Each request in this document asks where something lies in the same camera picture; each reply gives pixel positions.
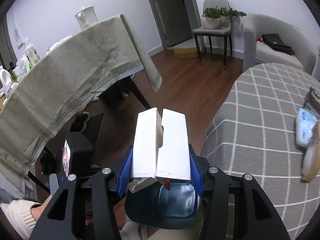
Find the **person left hand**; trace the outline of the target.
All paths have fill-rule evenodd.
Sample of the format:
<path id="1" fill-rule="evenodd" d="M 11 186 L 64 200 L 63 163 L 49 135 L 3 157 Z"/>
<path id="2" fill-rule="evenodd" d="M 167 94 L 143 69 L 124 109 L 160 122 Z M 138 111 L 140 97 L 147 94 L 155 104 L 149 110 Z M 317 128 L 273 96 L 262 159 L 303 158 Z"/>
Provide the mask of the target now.
<path id="1" fill-rule="evenodd" d="M 31 215 L 36 221 L 39 220 L 39 218 L 41 217 L 42 213 L 46 209 L 51 199 L 52 199 L 52 195 L 49 195 L 48 198 L 41 205 L 38 205 L 38 206 L 35 205 L 31 208 L 30 210 Z"/>

